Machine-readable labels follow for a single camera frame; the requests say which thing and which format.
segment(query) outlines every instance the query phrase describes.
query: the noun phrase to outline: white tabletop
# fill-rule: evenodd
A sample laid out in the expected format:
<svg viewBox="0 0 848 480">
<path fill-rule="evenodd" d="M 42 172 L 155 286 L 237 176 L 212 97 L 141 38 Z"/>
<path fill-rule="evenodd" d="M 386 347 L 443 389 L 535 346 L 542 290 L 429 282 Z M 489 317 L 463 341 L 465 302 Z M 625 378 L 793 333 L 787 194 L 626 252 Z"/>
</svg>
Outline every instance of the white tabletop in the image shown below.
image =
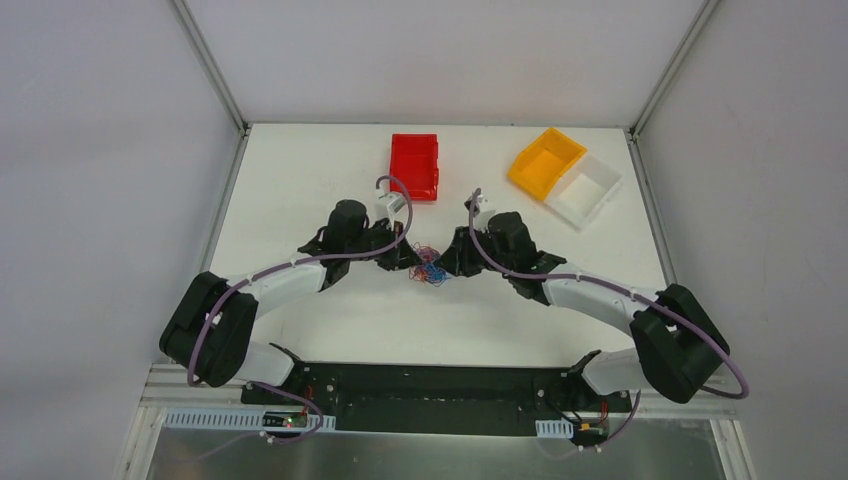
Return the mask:
<svg viewBox="0 0 848 480">
<path fill-rule="evenodd" d="M 467 222 L 463 202 L 481 187 L 499 211 L 518 211 L 539 249 L 638 286 L 664 285 L 624 132 L 563 128 L 623 175 L 623 185 L 578 232 L 506 178 L 515 156 L 545 129 L 411 125 L 253 126 L 211 271 L 226 276 L 287 259 L 327 221 L 338 200 L 371 208 L 388 172 L 393 133 L 436 133 L 439 198 L 414 204 L 410 243 L 444 251 Z M 525 300 L 500 275 L 441 287 L 355 262 L 341 282 L 256 322 L 254 340 L 305 360 L 491 366 L 568 366 L 594 349 L 632 346 L 624 334 L 565 308 Z"/>
</svg>

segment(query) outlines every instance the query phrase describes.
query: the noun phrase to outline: purple cable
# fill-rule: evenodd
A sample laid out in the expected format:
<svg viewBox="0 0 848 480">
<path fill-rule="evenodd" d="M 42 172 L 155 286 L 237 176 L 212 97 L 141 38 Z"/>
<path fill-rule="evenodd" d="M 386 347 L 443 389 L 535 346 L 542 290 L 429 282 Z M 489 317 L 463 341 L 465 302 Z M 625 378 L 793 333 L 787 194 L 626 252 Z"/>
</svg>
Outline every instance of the purple cable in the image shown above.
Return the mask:
<svg viewBox="0 0 848 480">
<path fill-rule="evenodd" d="M 474 190 L 474 193 L 471 194 L 471 206 L 477 205 L 477 197 L 479 197 L 479 196 L 480 196 L 480 189 L 478 188 L 478 189 Z M 486 262 L 489 265 L 492 266 L 492 268 L 501 272 L 504 275 L 509 275 L 509 276 L 515 277 L 515 278 L 523 278 L 525 280 L 554 280 L 554 279 L 577 280 L 577 275 L 575 275 L 573 273 L 548 273 L 548 274 L 519 273 L 519 272 L 513 272 L 512 270 L 509 270 L 509 269 L 507 269 L 507 268 L 505 268 L 501 265 L 498 265 L 498 263 L 492 257 L 490 257 L 486 253 L 485 250 L 483 250 L 483 247 L 480 245 L 480 241 L 477 240 L 477 235 L 474 231 L 474 208 L 472 208 L 472 207 L 468 208 L 468 229 L 471 232 L 471 241 L 474 243 L 474 247 L 477 248 L 477 251 L 480 252 L 480 256 L 482 256 L 483 259 L 486 260 Z M 578 281 L 587 281 L 589 283 L 594 283 L 595 285 L 599 285 L 601 287 L 612 290 L 613 292 L 619 293 L 619 294 L 624 295 L 626 297 L 631 296 L 630 290 L 622 287 L 621 285 L 617 285 L 615 283 L 608 282 L 608 281 L 603 280 L 601 278 L 591 277 L 591 276 L 587 276 L 587 275 L 580 275 L 580 279 Z M 739 382 L 739 387 L 741 388 L 741 391 L 739 393 L 725 392 L 723 390 L 718 390 L 718 389 L 715 389 L 715 388 L 712 388 L 712 387 L 701 387 L 701 390 L 703 390 L 705 392 L 712 393 L 713 395 L 718 395 L 719 397 L 733 398 L 733 399 L 737 399 L 737 400 L 741 400 L 741 399 L 746 398 L 748 396 L 748 394 L 750 393 L 750 389 L 748 387 L 748 381 L 745 380 L 745 376 L 742 375 L 742 371 L 739 369 L 739 366 L 736 365 L 736 362 L 734 362 L 733 360 L 730 359 L 730 356 L 727 353 L 725 353 L 724 350 L 722 350 L 722 348 L 719 346 L 719 344 L 716 343 L 716 341 L 713 340 L 712 337 L 707 335 L 706 332 L 704 332 L 703 330 L 698 328 L 697 325 L 690 322 L 689 320 L 684 318 L 682 315 L 678 315 L 677 313 L 675 313 L 675 312 L 671 311 L 670 309 L 650 300 L 649 298 L 647 298 L 643 295 L 639 295 L 638 293 L 634 294 L 633 299 L 635 301 L 642 303 L 643 305 L 647 305 L 647 306 L 653 308 L 654 310 L 659 311 L 660 313 L 662 313 L 666 317 L 668 317 L 668 318 L 672 319 L 674 322 L 686 327 L 687 329 L 692 331 L 692 333 L 697 335 L 698 338 L 700 338 L 701 340 L 704 341 L 704 343 L 709 345 L 709 347 L 716 353 L 716 355 L 718 355 L 718 357 L 721 358 L 721 361 L 724 362 L 725 365 L 727 365 L 727 368 L 729 368 L 730 372 L 733 373 L 733 376 L 736 377 L 736 381 Z"/>
<path fill-rule="evenodd" d="M 323 261 L 323 260 L 367 258 L 367 257 L 373 257 L 373 256 L 376 256 L 376 255 L 380 255 L 381 253 L 388 252 L 389 250 L 395 248 L 396 246 L 398 246 L 400 244 L 400 242 L 403 241 L 404 238 L 406 238 L 406 234 L 409 232 L 409 228 L 412 226 L 412 199 L 409 197 L 409 191 L 406 189 L 406 186 L 403 184 L 403 182 L 401 182 L 398 178 L 393 177 L 391 175 L 383 175 L 380 178 L 378 178 L 377 179 L 377 188 L 380 188 L 380 182 L 382 182 L 383 180 L 390 180 L 392 182 L 395 182 L 400 187 L 400 189 L 403 193 L 403 197 L 406 199 L 406 205 L 407 205 L 406 208 L 407 208 L 407 211 L 408 211 L 408 215 L 407 215 L 407 219 L 406 219 L 406 225 L 404 225 L 403 231 L 400 233 L 400 235 L 392 243 L 386 245 L 385 247 L 378 248 L 378 249 L 372 250 L 370 252 L 365 252 L 365 253 L 332 253 L 332 254 L 328 254 L 328 255 L 318 255 L 316 257 L 301 258 L 299 260 L 295 260 L 294 263 L 284 262 L 284 263 L 281 263 L 279 265 L 274 265 L 272 267 L 268 267 L 265 270 L 260 271 L 259 273 L 254 274 L 250 278 L 250 282 L 248 282 L 248 280 L 245 278 L 245 279 L 237 282 L 235 285 L 233 285 L 229 289 L 227 289 L 227 291 L 225 291 L 224 294 L 221 295 L 220 298 L 218 298 L 218 301 L 215 302 L 215 305 L 212 307 L 212 310 L 209 311 L 209 315 L 206 316 L 206 322 L 203 323 L 203 327 L 200 328 L 200 333 L 197 335 L 197 341 L 194 344 L 194 350 L 191 351 L 191 358 L 189 359 L 189 362 L 188 362 L 187 376 L 188 376 L 188 384 L 189 385 L 191 385 L 192 387 L 195 387 L 200 383 L 199 381 L 196 381 L 194 379 L 194 371 L 197 368 L 197 358 L 200 356 L 200 349 L 203 346 L 203 341 L 206 339 L 206 335 L 209 333 L 209 329 L 212 328 L 212 321 L 215 319 L 215 317 L 221 311 L 221 308 L 224 306 L 224 303 L 234 293 L 236 293 L 240 289 L 246 287 L 251 282 L 255 282 L 257 280 L 260 280 L 262 278 L 267 277 L 268 275 L 283 271 L 283 270 L 285 270 L 287 268 L 291 268 L 295 265 L 302 265 L 304 263 L 311 263 L 311 262 L 320 262 L 320 261 Z"/>
<path fill-rule="evenodd" d="M 365 253 L 334 253 L 334 254 L 328 254 L 328 255 L 318 255 L 316 257 L 301 258 L 299 260 L 295 260 L 294 263 L 289 261 L 289 262 L 281 263 L 279 265 L 274 265 L 272 267 L 268 267 L 265 270 L 260 271 L 259 273 L 254 274 L 252 277 L 250 277 L 250 281 L 248 281 L 247 279 L 243 279 L 243 280 L 237 282 L 235 285 L 233 285 L 229 289 L 227 289 L 224 292 L 224 294 L 221 295 L 221 297 L 218 299 L 218 301 L 215 302 L 215 305 L 212 307 L 212 310 L 209 311 L 209 314 L 206 316 L 206 321 L 203 323 L 203 326 L 200 328 L 200 333 L 197 335 L 197 341 L 195 342 L 194 349 L 191 352 L 191 358 L 189 359 L 188 369 L 187 369 L 187 372 L 186 372 L 189 385 L 191 385 L 192 387 L 195 387 L 200 383 L 199 381 L 196 381 L 194 379 L 194 371 L 197 368 L 197 359 L 200 356 L 200 349 L 203 347 L 203 341 L 206 339 L 206 335 L 209 333 L 209 329 L 212 328 L 212 321 L 215 319 L 215 317 L 221 311 L 221 308 L 224 306 L 224 303 L 226 303 L 227 299 L 229 299 L 239 289 L 246 287 L 251 282 L 255 282 L 257 280 L 260 280 L 262 278 L 267 277 L 268 275 L 272 275 L 274 273 L 283 271 L 283 270 L 285 270 L 287 268 L 291 268 L 295 265 L 302 265 L 304 263 L 311 263 L 311 262 L 320 262 L 322 260 L 357 259 L 357 258 L 367 258 L 367 257 L 373 257 L 373 256 L 376 256 L 376 255 L 380 255 L 381 253 L 388 252 L 389 250 L 395 248 L 396 246 L 398 246 L 403 241 L 404 238 L 406 238 L 406 234 L 409 233 L 409 229 L 412 226 L 412 199 L 409 196 L 409 191 L 406 189 L 406 186 L 403 184 L 403 182 L 401 182 L 398 178 L 393 177 L 392 175 L 382 175 L 379 178 L 377 178 L 376 188 L 380 188 L 380 183 L 383 180 L 389 180 L 389 181 L 395 182 L 400 187 L 404 199 L 406 199 L 406 205 L 407 205 L 406 208 L 407 208 L 408 215 L 407 215 L 407 218 L 406 218 L 406 225 L 404 225 L 403 231 L 400 233 L 400 235 L 398 235 L 398 237 L 396 239 L 394 239 L 394 241 L 392 241 L 391 243 L 389 243 L 385 247 L 378 248 L 378 249 L 372 250 L 370 252 L 365 252 Z M 318 408 L 317 405 L 310 402 L 309 400 L 307 400 L 303 397 L 299 397 L 297 395 L 294 395 L 292 393 L 284 392 L 284 391 L 282 391 L 282 390 L 280 390 L 276 387 L 273 387 L 273 386 L 265 384 L 265 383 L 254 383 L 254 385 L 257 385 L 261 388 L 264 388 L 264 389 L 266 389 L 270 392 L 276 393 L 278 395 L 282 395 L 284 397 L 288 397 L 288 398 L 292 398 L 294 400 L 297 400 L 297 401 L 305 404 L 306 406 L 308 406 L 312 410 L 314 410 L 315 413 L 319 417 L 318 424 L 314 428 L 312 428 L 311 430 L 303 432 L 301 435 L 299 435 L 297 437 L 288 438 L 288 439 L 275 439 L 274 443 L 280 443 L 280 444 L 294 443 L 294 442 L 299 442 L 301 440 L 305 440 L 306 438 L 315 434 L 318 431 L 318 429 L 321 428 L 321 426 L 324 425 L 324 413 Z"/>
<path fill-rule="evenodd" d="M 629 414 L 629 415 L 627 415 L 627 418 L 626 418 L 626 419 L 624 419 L 624 423 L 622 423 L 622 424 L 621 424 L 621 426 L 620 426 L 620 427 L 618 427 L 618 429 L 615 431 L 615 433 L 613 433 L 612 435 L 610 435 L 610 436 L 609 436 L 609 438 L 607 438 L 607 439 L 606 439 L 606 440 L 604 440 L 603 442 L 601 442 L 601 443 L 599 443 L 598 445 L 596 445 L 596 447 L 606 447 L 607 445 L 609 445 L 609 443 L 610 443 L 611 441 L 613 441 L 613 439 L 618 438 L 618 436 L 619 436 L 619 435 L 621 435 L 621 433 L 622 433 L 622 432 L 623 432 L 623 431 L 624 431 L 624 430 L 625 430 L 628 426 L 630 426 L 630 422 L 633 420 L 633 417 L 635 417 L 635 416 L 636 416 L 636 410 L 639 408 L 639 402 L 640 402 L 641 400 L 642 400 L 642 390 L 639 390 L 638 392 L 636 392 L 636 396 L 635 396 L 635 397 L 633 397 L 633 408 L 631 408 L 631 409 L 630 409 L 630 414 Z M 561 457 L 554 457 L 554 456 L 551 456 L 548 452 L 545 452 L 545 450 L 544 450 L 544 449 L 542 449 L 542 454 L 543 454 L 546 458 L 548 458 L 549 460 L 565 460 L 566 458 L 568 458 L 568 457 L 570 457 L 570 456 L 572 456 L 572 455 L 575 455 L 575 454 L 577 454 L 577 453 L 582 453 L 583 451 L 584 451 L 584 450 L 575 449 L 575 450 L 572 450 L 572 451 L 570 451 L 570 452 L 566 453 L 565 455 L 563 455 L 563 456 L 561 456 Z"/>
<path fill-rule="evenodd" d="M 230 446 L 232 446 L 232 445 L 234 445 L 234 444 L 236 444 L 236 443 L 238 443 L 238 442 L 240 442 L 240 441 L 242 441 L 242 440 L 244 440 L 245 438 L 248 438 L 248 437 L 258 437 L 258 435 L 256 434 L 256 432 L 244 432 L 244 433 L 242 433 L 238 436 L 235 436 L 235 437 L 227 440 L 226 442 L 222 443 L 221 445 L 218 445 L 217 447 L 215 447 L 211 450 L 208 450 L 206 452 L 201 453 L 200 455 L 196 455 L 196 456 L 191 457 L 191 458 L 174 458 L 174 457 L 171 457 L 170 455 L 166 455 L 166 454 L 162 454 L 162 458 L 164 458 L 165 460 L 167 460 L 169 462 L 174 462 L 174 463 L 199 462 L 199 461 L 201 461 L 205 458 L 208 458 L 208 457 L 211 457 L 212 455 L 215 455 L 216 453 L 220 452 L 221 450 L 224 450 L 224 449 L 226 449 L 226 448 L 228 448 L 228 447 L 230 447 Z"/>
</svg>

